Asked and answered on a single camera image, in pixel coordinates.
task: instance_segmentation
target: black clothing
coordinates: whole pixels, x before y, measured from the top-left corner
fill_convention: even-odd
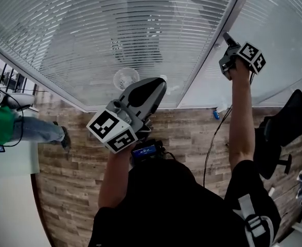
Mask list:
[[[248,193],[256,214],[268,216],[277,233],[280,215],[254,162],[235,167],[223,200],[196,183],[183,164],[146,160],[129,172],[125,199],[98,211],[89,247],[248,246],[244,221],[232,211]]]

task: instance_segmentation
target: backpack strap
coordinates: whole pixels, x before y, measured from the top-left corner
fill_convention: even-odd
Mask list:
[[[268,246],[271,246],[274,240],[274,229],[271,219],[267,216],[256,215],[249,194],[239,198],[239,204],[241,210],[234,209],[233,211],[246,222],[244,230],[249,246],[255,247],[254,238],[257,238],[266,233],[262,221],[265,221],[268,224],[270,230],[270,244]]]

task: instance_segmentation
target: small display screen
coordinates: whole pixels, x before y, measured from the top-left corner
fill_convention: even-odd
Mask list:
[[[148,154],[154,154],[156,152],[155,145],[144,147],[135,151],[132,151],[134,158],[139,158]]]
[[[4,146],[0,145],[0,153],[6,152]]]

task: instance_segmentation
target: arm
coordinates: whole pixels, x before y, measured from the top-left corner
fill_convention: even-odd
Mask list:
[[[117,154],[110,153],[104,180],[100,187],[98,206],[116,207],[126,196],[128,186],[129,146]]]
[[[231,170],[243,160],[253,160],[255,130],[249,70],[238,58],[232,77],[232,116],[229,124],[229,163]]]

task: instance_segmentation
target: person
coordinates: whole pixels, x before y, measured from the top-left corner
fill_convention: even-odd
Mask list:
[[[249,73],[240,59],[230,70],[233,109],[228,160],[232,178],[225,199],[199,185],[191,171],[175,160],[149,159],[129,171],[132,147],[110,153],[89,247],[249,246],[246,222],[233,211],[240,209],[239,199],[245,195],[250,195],[256,215],[269,217],[277,233],[279,212],[253,162]],[[260,246],[269,246],[269,242]]]
[[[46,122],[32,116],[22,117],[8,106],[0,106],[0,146],[20,139],[61,144],[65,151],[70,149],[68,131],[65,127],[58,126],[57,122]]]

